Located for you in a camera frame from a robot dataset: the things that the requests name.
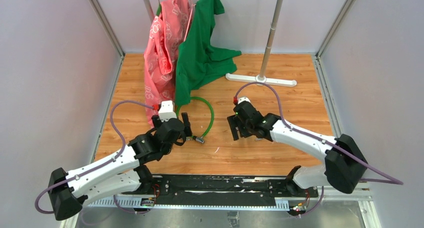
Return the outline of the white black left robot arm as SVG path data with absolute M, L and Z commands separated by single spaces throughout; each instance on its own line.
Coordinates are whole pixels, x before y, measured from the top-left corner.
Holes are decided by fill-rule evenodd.
M 192 135 L 188 114 L 184 112 L 181 116 L 182 119 L 172 118 L 138 135 L 123 151 L 75 170 L 54 170 L 48 183 L 53 188 L 48 196 L 55 219 L 68 219 L 90 203 L 118 193 L 150 193 L 153 176 L 146 164 L 159 161 L 171 152 L 173 145 L 182 146 Z

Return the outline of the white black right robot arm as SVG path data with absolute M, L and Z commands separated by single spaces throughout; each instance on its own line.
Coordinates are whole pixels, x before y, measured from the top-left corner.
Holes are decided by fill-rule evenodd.
M 282 119 L 262 115 L 250 101 L 240 101 L 227 118 L 234 140 L 254 136 L 292 146 L 322 162 L 315 166 L 295 166 L 284 181 L 291 196 L 299 196 L 314 186 L 331 186 L 351 194 L 366 171 L 367 161 L 354 139 L 348 135 L 327 136 L 311 132 Z

